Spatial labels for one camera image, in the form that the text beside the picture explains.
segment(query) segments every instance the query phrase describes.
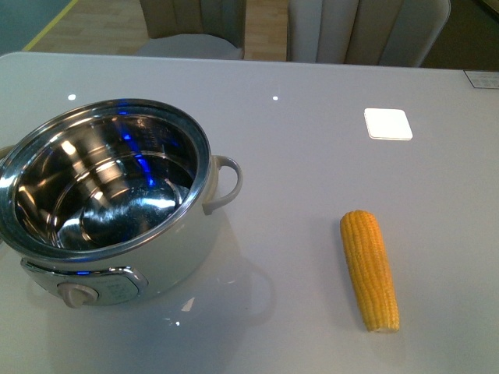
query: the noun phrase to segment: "table surface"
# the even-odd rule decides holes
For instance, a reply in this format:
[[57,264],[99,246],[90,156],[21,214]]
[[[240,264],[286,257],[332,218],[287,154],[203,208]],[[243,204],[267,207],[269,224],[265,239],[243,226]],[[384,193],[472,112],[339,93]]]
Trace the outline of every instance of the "table surface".
[[[0,58],[0,146],[119,97],[192,115],[242,191],[205,263],[149,301],[69,309],[2,244],[0,371],[497,371],[499,90],[457,70],[20,52]],[[405,111],[412,140],[371,139],[365,108]],[[355,209],[383,231],[398,333],[367,333],[356,307],[339,234]]]

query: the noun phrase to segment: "yellow corn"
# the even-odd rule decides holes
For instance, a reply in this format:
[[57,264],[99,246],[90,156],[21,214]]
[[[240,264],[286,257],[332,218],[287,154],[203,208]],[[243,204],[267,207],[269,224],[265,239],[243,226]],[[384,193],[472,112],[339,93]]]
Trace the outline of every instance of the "yellow corn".
[[363,210],[348,212],[340,229],[350,279],[367,330],[398,331],[397,300],[376,217]]

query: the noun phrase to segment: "electric cooking pot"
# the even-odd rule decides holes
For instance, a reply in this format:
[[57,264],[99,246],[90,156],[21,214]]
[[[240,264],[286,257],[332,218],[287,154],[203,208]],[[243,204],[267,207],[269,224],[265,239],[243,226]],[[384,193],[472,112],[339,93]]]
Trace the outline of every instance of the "electric cooking pot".
[[[237,181],[217,197],[223,166]],[[218,229],[212,212],[241,185],[237,163],[211,155],[185,112],[157,101],[102,101],[44,123],[5,155],[0,237],[67,306],[147,298],[203,262]]]

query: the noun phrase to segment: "small label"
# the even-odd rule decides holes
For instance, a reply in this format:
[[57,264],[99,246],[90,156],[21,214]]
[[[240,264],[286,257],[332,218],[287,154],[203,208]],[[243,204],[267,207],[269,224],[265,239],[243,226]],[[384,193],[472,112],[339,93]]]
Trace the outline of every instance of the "small label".
[[410,140],[412,130],[401,109],[366,108],[367,132],[372,139]]
[[499,89],[499,72],[476,72],[465,70],[469,82],[475,88]]

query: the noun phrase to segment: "chair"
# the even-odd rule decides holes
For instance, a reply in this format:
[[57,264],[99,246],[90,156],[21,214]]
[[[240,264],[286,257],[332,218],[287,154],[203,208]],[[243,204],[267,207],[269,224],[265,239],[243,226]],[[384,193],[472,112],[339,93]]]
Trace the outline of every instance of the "chair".
[[449,0],[289,0],[288,61],[418,67]]
[[242,59],[246,0],[140,0],[150,40],[136,54]]

